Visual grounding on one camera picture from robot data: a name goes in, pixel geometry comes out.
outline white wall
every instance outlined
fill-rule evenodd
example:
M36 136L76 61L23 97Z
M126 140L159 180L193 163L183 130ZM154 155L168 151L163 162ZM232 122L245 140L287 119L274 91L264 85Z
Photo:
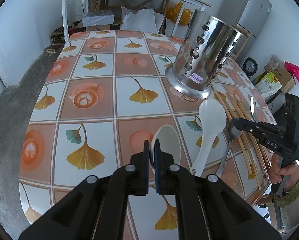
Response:
M75 15L68 6L68 22ZM62 26L61 0L6 0L0 8L0 76L17 85Z

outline human hand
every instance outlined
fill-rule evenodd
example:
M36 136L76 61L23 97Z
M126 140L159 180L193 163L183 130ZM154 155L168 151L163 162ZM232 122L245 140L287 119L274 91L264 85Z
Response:
M286 191L290 191L292 187L297 183L299 180L299 166L297 163L292 163L285 168L281 168L278 165L279 156L274 153L271 159L272 167L269 169L269 179L273 184L282 182L281 175L286 176L289 175L289 179L285 184L284 189Z

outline orange patterned tablecloth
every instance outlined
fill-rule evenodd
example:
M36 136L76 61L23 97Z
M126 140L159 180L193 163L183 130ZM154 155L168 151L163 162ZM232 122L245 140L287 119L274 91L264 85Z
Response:
M164 74L182 40L165 35L129 31L74 33L59 55L33 110L24 138L19 194L32 223L87 176L111 175L142 151L164 124L172 125L181 142L180 164L189 168L201 145L198 107L170 86ZM247 112L257 99L259 121L275 123L260 94L231 59L215 78L220 93L239 97ZM227 99L233 111L233 105ZM203 175L219 166L228 138L214 141ZM248 171L239 144L234 141L222 179L253 205L268 186L252 142L249 147L261 182ZM154 174L150 169L150 185ZM159 196L150 187L146 197L131 196L125 240L178 239L173 196Z

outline storage box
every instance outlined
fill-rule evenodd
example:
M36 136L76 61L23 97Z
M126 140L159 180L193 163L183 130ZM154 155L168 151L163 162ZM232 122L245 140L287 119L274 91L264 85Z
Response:
M76 28L72 26L68 26L68 36L70 37L73 33L85 31L81 28ZM64 28L59 27L58 29L54 30L54 32L51 33L51 41L53 45L65 45L65 38L64 38Z
M96 25L110 25L114 23L114 14L112 11L88 12L83 17L83 27Z
M98 30L119 30L119 26L122 24L121 17L115 17L113 24L108 25L96 25L96 26L87 26L86 31L98 31ZM83 26L82 22L78 24L76 28L81 28Z
M283 93L288 93L293 86L296 85L296 82L293 76L288 72L288 70L284 66L278 65L277 68L273 69L269 64L265 66L265 70L267 72L273 72L275 77L281 83L281 91Z

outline refrigerator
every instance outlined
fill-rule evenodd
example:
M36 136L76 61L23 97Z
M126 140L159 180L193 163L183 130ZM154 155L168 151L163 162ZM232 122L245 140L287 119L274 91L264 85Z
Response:
M251 34L251 37L236 59L238 65L243 65L247 57L246 54L262 31L271 9L272 4L269 0L224 0L217 18L229 25L241 27ZM238 41L234 53L237 53L240 49L241 44L244 42L244 37Z

